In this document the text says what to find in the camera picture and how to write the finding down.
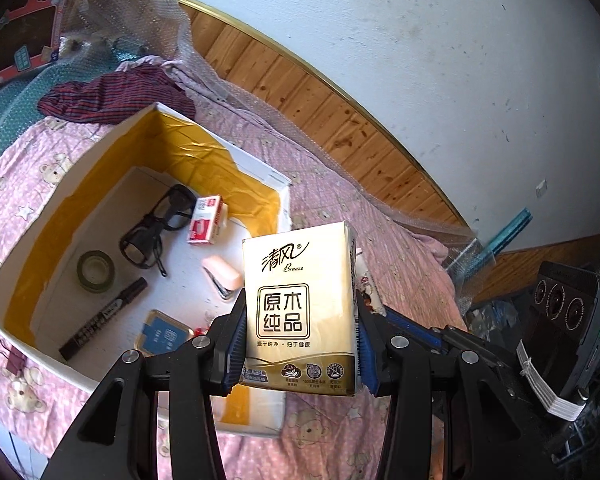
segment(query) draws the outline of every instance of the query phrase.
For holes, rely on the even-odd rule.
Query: wall outlet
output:
[[[546,193],[546,179],[543,179],[540,184],[536,186],[536,196],[540,198]]]

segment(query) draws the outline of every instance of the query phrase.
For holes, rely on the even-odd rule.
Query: pink blanket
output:
[[[200,124],[292,179],[296,228],[347,219],[385,303],[427,326],[462,326],[453,286],[439,264],[444,246],[397,226],[348,181],[257,116],[206,97],[182,65],[155,58],[154,63],[186,89]],[[6,150],[0,158],[0,264],[72,163],[109,129],[45,118]],[[5,366],[0,354],[0,421],[50,456],[87,395],[33,362],[17,377]],[[288,394],[280,438],[219,435],[227,478],[373,478],[387,409],[388,399],[375,399],[366,389],[350,398]],[[170,478],[168,428],[158,429],[158,451],[160,476]]]

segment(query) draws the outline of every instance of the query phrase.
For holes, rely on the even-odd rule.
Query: gold tissue package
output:
[[[247,353],[240,382],[352,396],[355,231],[340,222],[242,242]]]

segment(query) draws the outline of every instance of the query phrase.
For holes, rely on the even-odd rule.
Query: round icon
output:
[[[344,375],[344,368],[341,364],[331,363],[327,366],[327,376],[330,379],[340,379]]]
[[[317,379],[322,375],[322,369],[318,365],[308,364],[306,366],[306,374],[312,379]]]
[[[297,366],[294,366],[293,364],[289,363],[288,365],[285,365],[285,367],[282,368],[282,370],[280,370],[280,373],[283,377],[297,379],[302,375],[302,370]]]

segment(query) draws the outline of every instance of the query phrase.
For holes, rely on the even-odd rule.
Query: white strap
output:
[[[538,373],[536,367],[531,363],[531,357],[526,354],[526,349],[522,344],[522,340],[520,340],[520,343],[518,344],[516,354],[518,354],[518,361],[520,361],[520,366],[522,366],[520,375],[526,377],[526,380],[529,381],[531,388],[538,399],[540,399],[540,402],[542,402],[544,408],[552,415],[559,416],[564,420],[569,420],[571,422],[576,420],[584,409],[584,405],[579,406],[568,400],[561,399],[555,394]]]

